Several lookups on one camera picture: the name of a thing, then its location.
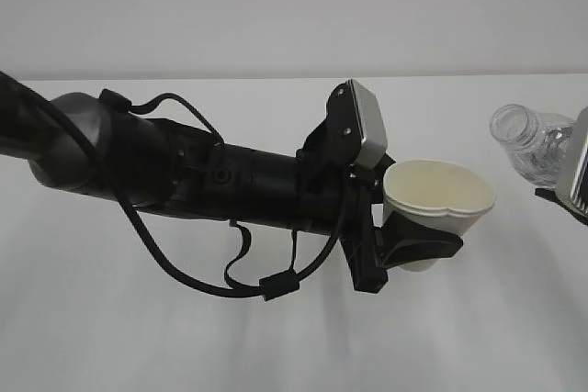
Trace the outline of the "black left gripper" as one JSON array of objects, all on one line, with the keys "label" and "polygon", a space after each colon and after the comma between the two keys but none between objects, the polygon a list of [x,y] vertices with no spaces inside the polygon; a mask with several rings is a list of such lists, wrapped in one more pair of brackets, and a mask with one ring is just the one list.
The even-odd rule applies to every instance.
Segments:
[{"label": "black left gripper", "polygon": [[297,151],[306,187],[323,190],[327,179],[336,176],[340,190],[329,239],[298,277],[302,281],[318,270],[340,242],[354,289],[378,293],[388,282],[385,269],[451,258],[462,248],[462,239],[414,222],[397,211],[376,228],[372,206],[383,202],[383,174],[394,161],[382,148],[376,152],[374,164],[361,165],[359,153],[353,131],[335,136],[325,125],[318,126]]}]

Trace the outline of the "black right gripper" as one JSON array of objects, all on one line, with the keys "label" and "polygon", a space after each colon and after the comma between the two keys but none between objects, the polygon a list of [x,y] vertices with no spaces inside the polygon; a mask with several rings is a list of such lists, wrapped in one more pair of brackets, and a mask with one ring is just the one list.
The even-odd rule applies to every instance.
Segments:
[{"label": "black right gripper", "polygon": [[553,190],[547,188],[536,188],[534,190],[534,195],[550,203],[556,204],[584,226],[588,225],[587,217],[567,207],[563,202],[561,202],[558,199],[556,193]]}]

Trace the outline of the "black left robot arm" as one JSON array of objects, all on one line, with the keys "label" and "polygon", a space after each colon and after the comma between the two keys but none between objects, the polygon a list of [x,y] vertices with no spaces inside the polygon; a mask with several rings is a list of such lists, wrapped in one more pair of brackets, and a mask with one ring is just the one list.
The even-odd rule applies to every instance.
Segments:
[{"label": "black left robot arm", "polygon": [[[393,165],[384,140],[367,126],[380,119],[376,98],[359,82],[335,87],[324,120],[292,156],[224,141],[207,121],[190,127],[154,110],[175,94],[135,106],[111,90],[70,93],[48,100],[9,75],[1,78],[1,152],[24,159],[49,188],[118,202],[159,266],[180,284],[225,298],[281,297],[341,244],[355,290],[376,293],[388,270],[406,263],[450,258],[459,234],[427,227],[401,214],[381,226],[372,208],[384,200],[384,174]],[[226,221],[248,252],[250,224],[327,236],[301,270],[289,267],[247,285],[227,277],[215,286],[171,263],[142,221],[169,218]]]}]

